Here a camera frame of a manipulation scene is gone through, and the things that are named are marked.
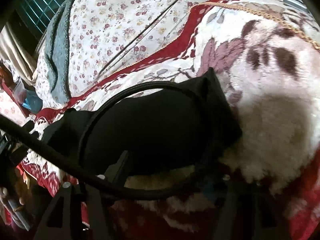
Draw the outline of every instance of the wire mesh panel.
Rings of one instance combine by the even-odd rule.
[[[22,0],[17,12],[27,28],[40,40],[50,20],[65,0]]]

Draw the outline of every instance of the beige cloth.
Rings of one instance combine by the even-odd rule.
[[[36,82],[33,73],[36,70],[37,62],[22,47],[14,35],[10,25],[7,23],[0,33],[0,58],[9,60],[18,75],[30,86]]]

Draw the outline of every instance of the bed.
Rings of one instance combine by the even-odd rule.
[[[44,48],[40,50],[36,91],[44,101],[44,108],[37,115],[35,130],[42,135],[43,129],[59,120],[67,108],[94,111],[119,91],[137,83],[157,80],[182,82],[203,74],[209,67],[215,69],[229,103],[234,109],[241,110],[240,117],[246,118],[243,120],[248,121],[250,129],[254,128],[253,123],[257,120],[250,121],[246,115],[252,113],[250,107],[246,107],[251,106],[249,100],[254,98],[257,106],[261,106],[258,103],[260,93],[272,95],[282,91],[286,98],[299,98],[299,105],[291,104],[291,101],[278,105],[278,101],[273,101],[271,97],[267,98],[270,105],[266,105],[265,110],[259,108],[257,113],[253,113],[259,115],[259,111],[263,111],[266,120],[284,124],[283,133],[288,134],[288,138],[276,136],[277,145],[291,139],[297,143],[289,149],[282,148],[273,153],[272,160],[253,154],[252,157],[243,155],[248,162],[241,162],[232,153],[226,153],[221,162],[232,170],[240,169],[248,182],[259,181],[270,172],[273,178],[271,192],[285,199],[282,208],[291,237],[307,239],[320,217],[320,197],[317,194],[320,156],[317,151],[318,105],[314,100],[318,98],[319,84],[317,78],[312,78],[312,75],[318,77],[317,71],[310,73],[303,66],[311,64],[316,67],[319,52],[316,43],[305,41],[298,31],[314,41],[320,41],[319,26],[312,16],[281,0],[209,0],[220,5],[198,5],[208,0],[108,1],[76,0],[73,4],[68,73],[72,97],[66,105],[56,103],[48,92]],[[239,9],[239,6],[246,8],[246,11]],[[283,52],[282,47],[288,48],[288,60],[294,57],[294,70],[277,56],[277,53]],[[306,80],[297,83],[297,77],[302,74]],[[252,83],[246,83],[245,75],[250,77]],[[304,114],[300,106],[312,106],[306,114],[307,136],[295,133],[305,127],[300,118]],[[279,133],[278,128],[276,125],[270,126],[266,134],[275,138],[272,133]],[[248,136],[256,136],[256,132],[248,131]],[[253,153],[253,149],[266,145],[269,141],[259,138],[256,144],[247,147]],[[258,164],[258,168],[254,168],[253,164]],[[76,183],[75,178],[32,151],[29,151],[22,166],[52,195],[64,181]],[[118,201],[112,207],[112,213],[124,235],[129,238],[138,239],[136,228],[150,228],[149,221],[157,221],[161,226],[158,229],[152,227],[151,231],[145,230],[145,238],[206,238],[215,209],[202,193],[195,192],[185,199],[172,197],[163,203],[164,206],[157,202]],[[138,219],[127,216],[129,208],[135,210]],[[85,207],[83,220],[86,221]]]

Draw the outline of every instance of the fleece blanket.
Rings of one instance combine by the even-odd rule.
[[[67,107],[43,109],[35,129],[42,134],[69,107],[94,111],[135,84],[182,82],[212,67],[243,130],[242,139],[224,153],[221,163],[231,172],[240,171],[247,182],[268,179],[291,238],[306,240],[320,221],[316,41],[320,34],[313,17],[282,0],[209,0],[192,7],[176,40],[71,98]],[[52,195],[63,181],[72,180],[32,151],[22,165]],[[115,203],[112,214],[129,239],[207,239],[218,209],[204,199],[198,192],[159,202],[123,200]]]
[[[48,65],[48,81],[52,97],[61,104],[70,98],[69,69],[69,20],[75,0],[65,0],[47,28],[45,62]]]

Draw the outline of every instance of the towel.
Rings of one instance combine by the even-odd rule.
[[[48,65],[48,81],[53,99],[66,104],[70,98],[69,70],[69,21],[75,0],[65,0],[52,18],[47,29],[44,59]]]

